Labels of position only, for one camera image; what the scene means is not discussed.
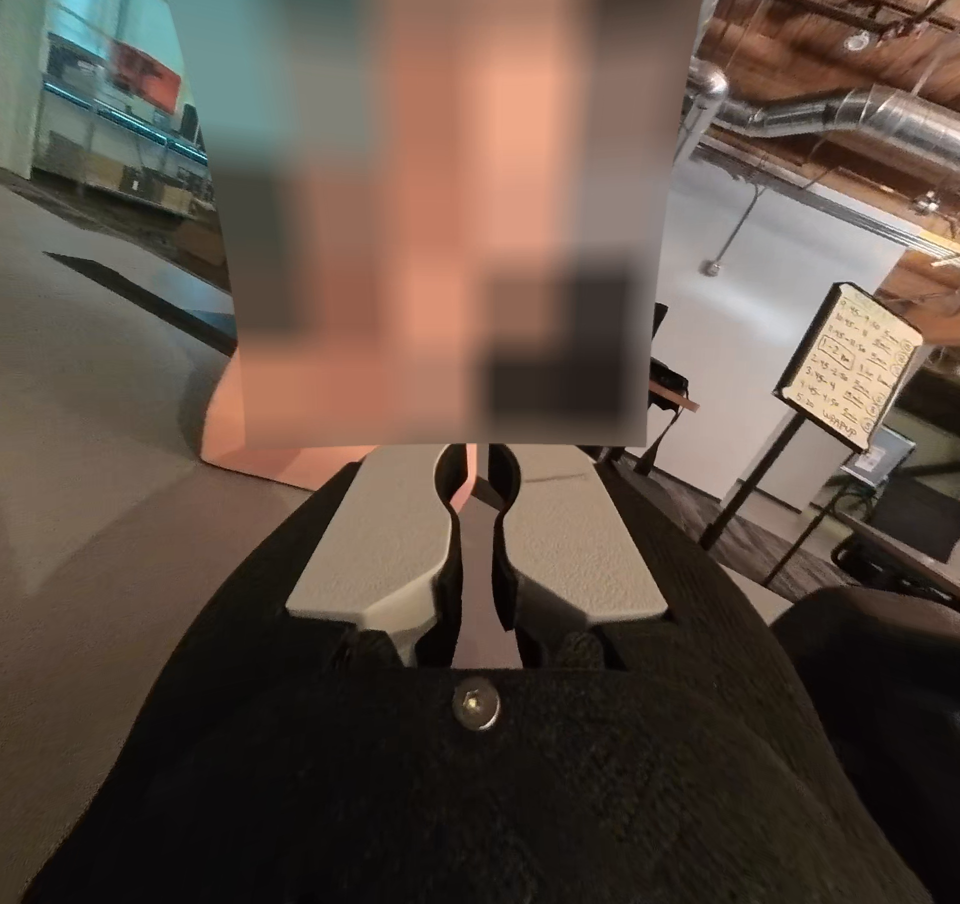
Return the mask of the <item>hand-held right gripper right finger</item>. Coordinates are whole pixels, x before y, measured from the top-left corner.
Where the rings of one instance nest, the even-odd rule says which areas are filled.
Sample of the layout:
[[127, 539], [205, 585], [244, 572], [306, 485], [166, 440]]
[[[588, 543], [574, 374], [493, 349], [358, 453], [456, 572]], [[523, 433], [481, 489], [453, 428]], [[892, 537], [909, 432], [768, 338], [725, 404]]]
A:
[[488, 482], [502, 502], [494, 605], [523, 667], [550, 666], [571, 633], [667, 614], [589, 454], [560, 444], [491, 444], [488, 451]]

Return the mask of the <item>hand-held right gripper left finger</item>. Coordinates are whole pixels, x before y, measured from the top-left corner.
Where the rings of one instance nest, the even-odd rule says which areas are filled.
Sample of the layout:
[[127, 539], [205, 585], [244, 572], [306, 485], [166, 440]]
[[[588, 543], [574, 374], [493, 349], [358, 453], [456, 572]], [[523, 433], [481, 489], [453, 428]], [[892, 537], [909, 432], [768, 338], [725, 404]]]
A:
[[462, 621], [458, 509], [471, 493], [470, 458], [464, 444], [368, 453], [286, 600], [288, 614], [383, 633], [406, 666], [449, 665]]

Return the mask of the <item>peach coloured object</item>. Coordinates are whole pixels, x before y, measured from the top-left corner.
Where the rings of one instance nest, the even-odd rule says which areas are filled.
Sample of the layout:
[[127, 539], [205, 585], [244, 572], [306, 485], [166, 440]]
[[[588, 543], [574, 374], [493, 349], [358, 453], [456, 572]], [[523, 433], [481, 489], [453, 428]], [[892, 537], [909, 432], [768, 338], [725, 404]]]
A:
[[[203, 462], [314, 492], [346, 466], [362, 465], [369, 455], [374, 458], [375, 466], [392, 466], [392, 470], [375, 471], [372, 485], [375, 495], [400, 488], [400, 465], [412, 464], [413, 469], [405, 474], [414, 479], [426, 476], [414, 453], [402, 452], [390, 457], [385, 445], [312, 446], [303, 442], [291, 444], [283, 438], [272, 442], [249, 439], [241, 353], [237, 349], [228, 360], [205, 412], [199, 450]], [[402, 404], [404, 377], [390, 358], [325, 359], [318, 373], [320, 383], [338, 384], [341, 389], [323, 391], [317, 404], [332, 404], [335, 397], [344, 397], [349, 413], [365, 413], [373, 419], [372, 424], [362, 424], [361, 430], [382, 436], [391, 432]]]

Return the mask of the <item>wooden side table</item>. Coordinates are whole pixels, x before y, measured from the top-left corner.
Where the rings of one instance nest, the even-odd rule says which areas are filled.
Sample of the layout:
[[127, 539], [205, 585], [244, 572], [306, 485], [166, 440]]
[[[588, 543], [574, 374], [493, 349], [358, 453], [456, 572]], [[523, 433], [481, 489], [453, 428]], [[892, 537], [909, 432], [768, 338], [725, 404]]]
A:
[[[647, 476], [654, 468], [660, 444], [666, 436], [667, 431], [673, 427], [673, 425], [678, 421], [679, 417], [684, 412], [695, 414], [701, 408], [698, 403], [690, 399], [689, 394], [685, 390], [676, 391], [665, 386], [655, 378], [650, 378], [648, 392], [650, 395], [655, 395], [659, 402], [666, 403], [666, 405], [668, 405], [666, 407], [667, 409], [672, 408], [675, 412], [673, 418], [667, 424], [660, 436], [657, 437], [656, 440], [654, 440], [653, 443], [651, 443], [647, 448], [645, 448], [643, 453], [640, 454], [639, 458], [637, 459], [640, 465], [639, 469]], [[624, 457], [630, 455], [632, 455], [632, 452], [626, 447], [603, 447], [600, 449], [596, 457], [596, 462], [598, 464], [614, 464], [622, 460]]]

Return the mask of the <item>black bag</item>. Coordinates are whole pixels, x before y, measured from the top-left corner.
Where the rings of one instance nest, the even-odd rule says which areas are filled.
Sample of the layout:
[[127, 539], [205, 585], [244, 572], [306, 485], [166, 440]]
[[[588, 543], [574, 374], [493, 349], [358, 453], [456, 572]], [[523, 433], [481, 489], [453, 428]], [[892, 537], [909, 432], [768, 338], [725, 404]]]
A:
[[[666, 318], [668, 307], [665, 304], [656, 302], [654, 304], [654, 317], [651, 343], [654, 342], [659, 328]], [[651, 355], [650, 360], [650, 380], [661, 389], [686, 399], [689, 396], [689, 381], [678, 372], [669, 368], [662, 361]]]

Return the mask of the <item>dark cloth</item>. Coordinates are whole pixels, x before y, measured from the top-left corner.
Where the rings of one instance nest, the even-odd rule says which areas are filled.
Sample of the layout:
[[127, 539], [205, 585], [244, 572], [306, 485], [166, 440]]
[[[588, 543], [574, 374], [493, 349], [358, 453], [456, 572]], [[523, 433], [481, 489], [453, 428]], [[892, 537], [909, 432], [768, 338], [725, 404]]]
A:
[[958, 902], [958, 611], [824, 588], [772, 631], [873, 820], [935, 902]]

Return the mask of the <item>handwritten whiteboard on black stand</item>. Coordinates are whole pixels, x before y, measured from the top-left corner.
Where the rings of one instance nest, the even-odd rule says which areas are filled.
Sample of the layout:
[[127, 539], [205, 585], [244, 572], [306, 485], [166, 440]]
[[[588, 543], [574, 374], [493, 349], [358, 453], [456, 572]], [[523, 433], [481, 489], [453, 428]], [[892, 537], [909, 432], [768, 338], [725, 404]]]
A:
[[720, 540], [804, 423], [850, 452], [868, 452], [923, 342], [919, 330], [861, 287], [833, 284], [774, 388], [791, 412], [787, 422], [706, 526], [700, 547], [710, 551]]

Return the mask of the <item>metal storage shelving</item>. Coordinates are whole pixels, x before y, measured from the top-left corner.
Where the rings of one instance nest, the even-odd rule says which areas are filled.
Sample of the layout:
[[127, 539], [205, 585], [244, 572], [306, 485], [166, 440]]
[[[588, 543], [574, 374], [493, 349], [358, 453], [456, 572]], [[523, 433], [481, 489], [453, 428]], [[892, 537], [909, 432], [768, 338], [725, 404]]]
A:
[[174, 249], [226, 271], [209, 158], [195, 107], [174, 115], [117, 90], [106, 55], [49, 31], [33, 168], [174, 220]]

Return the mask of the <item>red sign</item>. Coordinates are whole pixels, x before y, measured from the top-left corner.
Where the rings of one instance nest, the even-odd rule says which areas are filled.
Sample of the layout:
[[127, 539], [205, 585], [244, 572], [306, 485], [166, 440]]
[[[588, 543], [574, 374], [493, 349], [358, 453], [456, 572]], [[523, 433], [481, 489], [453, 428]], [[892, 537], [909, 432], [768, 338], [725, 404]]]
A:
[[117, 90], [168, 116], [174, 115], [183, 80], [155, 58], [126, 43], [112, 41], [108, 74]]

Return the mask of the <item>black ceiling pipe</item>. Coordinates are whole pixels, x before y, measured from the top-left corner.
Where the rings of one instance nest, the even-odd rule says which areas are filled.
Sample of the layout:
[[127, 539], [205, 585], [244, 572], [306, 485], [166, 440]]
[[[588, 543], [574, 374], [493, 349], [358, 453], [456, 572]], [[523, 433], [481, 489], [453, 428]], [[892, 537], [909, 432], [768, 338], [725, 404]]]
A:
[[906, 0], [766, 0], [790, 12], [841, 24], [878, 43], [923, 35], [930, 30], [958, 34], [958, 16], [944, 9], [951, 0], [932, 0], [923, 8]]

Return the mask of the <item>wall conduit with junction box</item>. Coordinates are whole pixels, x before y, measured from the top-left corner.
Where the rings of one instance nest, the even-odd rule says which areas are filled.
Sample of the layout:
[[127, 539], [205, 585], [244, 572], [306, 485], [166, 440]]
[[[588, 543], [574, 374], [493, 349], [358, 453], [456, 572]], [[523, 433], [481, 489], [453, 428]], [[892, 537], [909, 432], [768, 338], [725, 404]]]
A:
[[732, 227], [730, 233], [726, 237], [720, 249], [716, 254], [709, 259], [703, 260], [700, 265], [700, 273], [705, 277], [714, 278], [717, 277], [723, 269], [723, 265], [726, 262], [727, 254], [730, 249], [732, 249], [734, 243], [738, 239], [741, 231], [744, 226], [750, 219], [754, 210], [757, 208], [758, 203], [762, 199], [762, 196], [766, 193], [768, 188], [766, 186], [754, 185], [753, 194], [750, 198], [750, 201], [745, 208], [745, 210], [740, 214], [736, 224]]

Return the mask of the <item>silver ventilation duct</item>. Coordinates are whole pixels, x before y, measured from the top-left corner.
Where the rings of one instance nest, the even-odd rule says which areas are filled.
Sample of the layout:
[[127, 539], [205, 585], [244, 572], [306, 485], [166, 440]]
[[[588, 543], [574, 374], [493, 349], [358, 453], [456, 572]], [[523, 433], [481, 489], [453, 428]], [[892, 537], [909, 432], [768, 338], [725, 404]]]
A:
[[958, 114], [905, 92], [873, 86], [766, 103], [733, 98], [723, 70], [689, 62], [674, 162], [688, 159], [713, 125], [754, 139], [853, 133], [951, 173], [959, 169]]

